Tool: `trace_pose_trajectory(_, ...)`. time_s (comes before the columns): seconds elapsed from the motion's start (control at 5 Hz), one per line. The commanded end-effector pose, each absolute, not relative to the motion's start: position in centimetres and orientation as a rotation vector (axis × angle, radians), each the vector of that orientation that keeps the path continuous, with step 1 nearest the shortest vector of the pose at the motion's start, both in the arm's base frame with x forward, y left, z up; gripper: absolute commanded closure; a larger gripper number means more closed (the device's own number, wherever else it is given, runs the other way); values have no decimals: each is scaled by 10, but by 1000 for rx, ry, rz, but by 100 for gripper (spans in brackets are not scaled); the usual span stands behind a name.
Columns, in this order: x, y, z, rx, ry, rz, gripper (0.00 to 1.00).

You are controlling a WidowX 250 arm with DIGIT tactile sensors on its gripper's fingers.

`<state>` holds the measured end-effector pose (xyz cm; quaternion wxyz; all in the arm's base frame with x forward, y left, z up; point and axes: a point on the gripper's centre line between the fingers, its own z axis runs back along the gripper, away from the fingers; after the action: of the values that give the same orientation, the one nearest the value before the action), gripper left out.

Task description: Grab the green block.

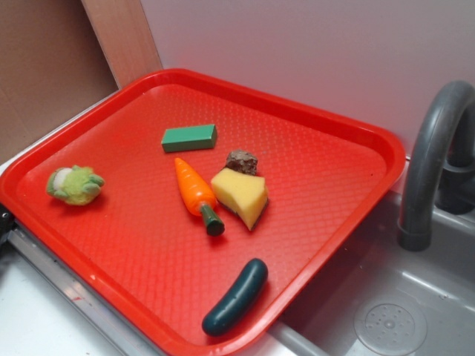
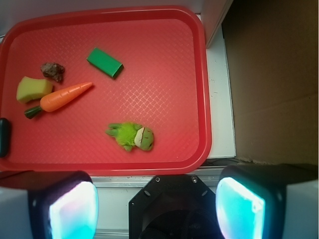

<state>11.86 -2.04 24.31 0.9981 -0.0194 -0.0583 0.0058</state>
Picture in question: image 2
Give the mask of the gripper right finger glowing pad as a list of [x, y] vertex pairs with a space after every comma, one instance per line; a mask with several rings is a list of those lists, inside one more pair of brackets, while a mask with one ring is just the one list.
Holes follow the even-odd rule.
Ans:
[[318, 166], [226, 166], [217, 184], [215, 206], [226, 239], [317, 239]]

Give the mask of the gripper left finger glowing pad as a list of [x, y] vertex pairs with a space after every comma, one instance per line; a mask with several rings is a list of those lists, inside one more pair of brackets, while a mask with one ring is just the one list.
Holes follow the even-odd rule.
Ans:
[[2, 239], [92, 239], [98, 192], [84, 171], [0, 174]]

